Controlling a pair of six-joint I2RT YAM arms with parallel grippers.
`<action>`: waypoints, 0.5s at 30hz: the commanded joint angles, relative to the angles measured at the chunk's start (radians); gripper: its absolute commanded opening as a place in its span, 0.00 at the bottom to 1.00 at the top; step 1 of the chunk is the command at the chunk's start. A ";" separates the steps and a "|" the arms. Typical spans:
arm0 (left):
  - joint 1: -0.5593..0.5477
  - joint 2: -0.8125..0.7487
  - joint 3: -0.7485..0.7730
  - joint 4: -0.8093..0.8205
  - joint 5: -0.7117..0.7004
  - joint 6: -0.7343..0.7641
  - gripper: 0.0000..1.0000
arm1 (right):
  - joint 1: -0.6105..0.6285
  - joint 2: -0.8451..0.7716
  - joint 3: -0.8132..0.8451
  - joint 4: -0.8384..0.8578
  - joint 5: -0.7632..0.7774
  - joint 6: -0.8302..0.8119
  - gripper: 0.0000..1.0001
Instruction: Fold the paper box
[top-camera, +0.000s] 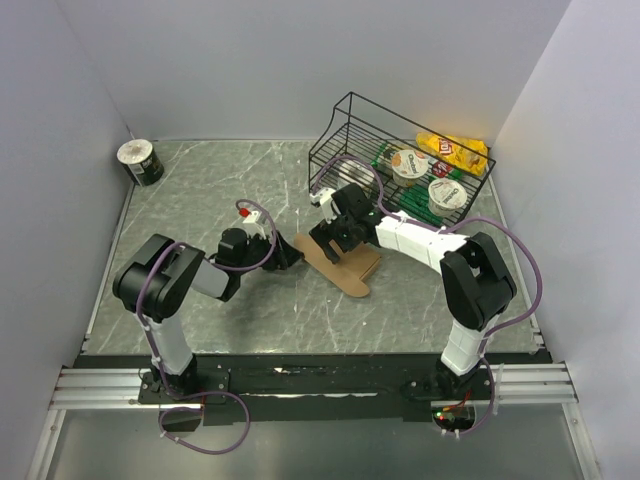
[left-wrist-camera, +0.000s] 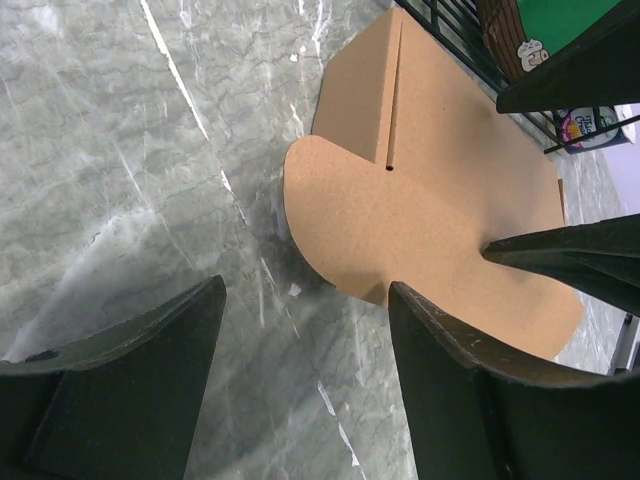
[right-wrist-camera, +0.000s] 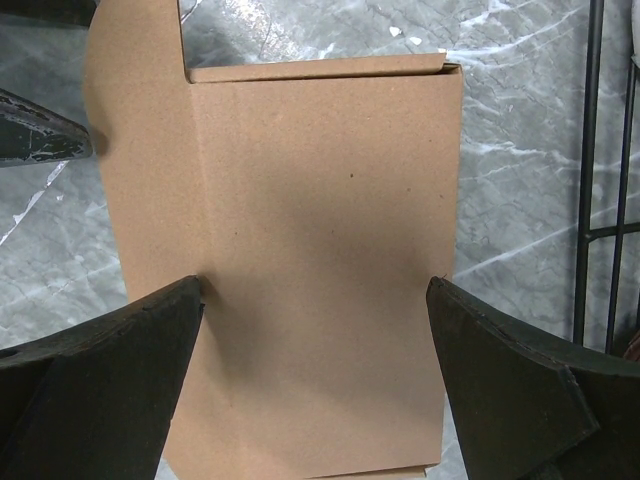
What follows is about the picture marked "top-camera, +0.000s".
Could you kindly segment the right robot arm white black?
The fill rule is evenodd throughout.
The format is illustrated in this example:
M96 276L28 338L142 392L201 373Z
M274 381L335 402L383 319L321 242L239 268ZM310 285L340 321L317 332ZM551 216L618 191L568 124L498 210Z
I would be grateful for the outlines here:
M367 296L364 280L379 261L371 246L404 254L440 275L453 323L432 381L444 396L461 397L484 356L483 340L517 293L492 237L433 230L402 210L376 205L356 183L321 188L310 202L323 218L297 235L295 246L344 293Z

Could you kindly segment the brown cardboard box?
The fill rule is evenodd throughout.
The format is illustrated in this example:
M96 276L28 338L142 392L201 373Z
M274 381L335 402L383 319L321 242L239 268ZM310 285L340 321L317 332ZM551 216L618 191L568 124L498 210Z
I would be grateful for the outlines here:
M294 247L305 261L344 294L354 298L364 298L370 294L366 281L376 272L381 255L365 244L353 251L339 253L339 261L332 263L310 235L296 233Z

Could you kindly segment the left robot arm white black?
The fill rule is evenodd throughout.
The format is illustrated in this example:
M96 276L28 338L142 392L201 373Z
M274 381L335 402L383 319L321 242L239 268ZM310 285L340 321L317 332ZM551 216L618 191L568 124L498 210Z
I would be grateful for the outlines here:
M112 291L138 317L151 347L152 385L177 402L203 390L196 355L178 318L190 290L226 302L239 290L242 275L258 268L284 271L302 258L279 232L271 240L229 228L211 256L161 234L149 237L119 270Z

